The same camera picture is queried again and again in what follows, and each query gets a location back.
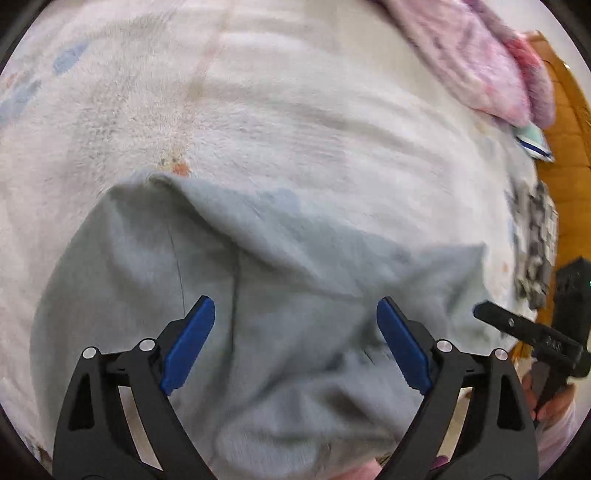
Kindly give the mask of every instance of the silver screw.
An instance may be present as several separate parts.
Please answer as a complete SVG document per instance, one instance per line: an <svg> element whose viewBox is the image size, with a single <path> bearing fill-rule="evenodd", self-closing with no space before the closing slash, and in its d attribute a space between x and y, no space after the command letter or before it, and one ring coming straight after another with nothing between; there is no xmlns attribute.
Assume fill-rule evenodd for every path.
<svg viewBox="0 0 591 480"><path fill-rule="evenodd" d="M139 343L139 349L143 352L149 352L156 346L156 342L154 342L151 338L146 338Z"/></svg>
<svg viewBox="0 0 591 480"><path fill-rule="evenodd" d="M437 350L440 350L442 352L451 352L452 348L452 344L449 343L447 340L439 340L437 342Z"/></svg>
<svg viewBox="0 0 591 480"><path fill-rule="evenodd" d="M495 357L497 357L499 360L505 361L509 358L509 354L505 352L502 348L498 348L495 350Z"/></svg>
<svg viewBox="0 0 591 480"><path fill-rule="evenodd" d="M88 348L86 348L83 352L82 352L82 356L84 358L86 358L87 360L90 358L93 358L96 355L96 348L94 348L93 346L90 346Z"/></svg>

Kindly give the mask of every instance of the gray garment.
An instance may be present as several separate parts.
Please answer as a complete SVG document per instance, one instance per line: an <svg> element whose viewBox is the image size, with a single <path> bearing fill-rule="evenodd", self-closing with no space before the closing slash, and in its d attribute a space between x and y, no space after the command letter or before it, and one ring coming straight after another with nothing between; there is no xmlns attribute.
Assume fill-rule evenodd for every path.
<svg viewBox="0 0 591 480"><path fill-rule="evenodd" d="M238 193L163 173L113 187L38 306L31 365L51 440L81 351L127 350L201 295L216 323L171 402L219 478L325 478L391 450L421 396L375 323L391 295L435 338L508 346L470 311L484 247L411 251L285 191Z"/></svg>

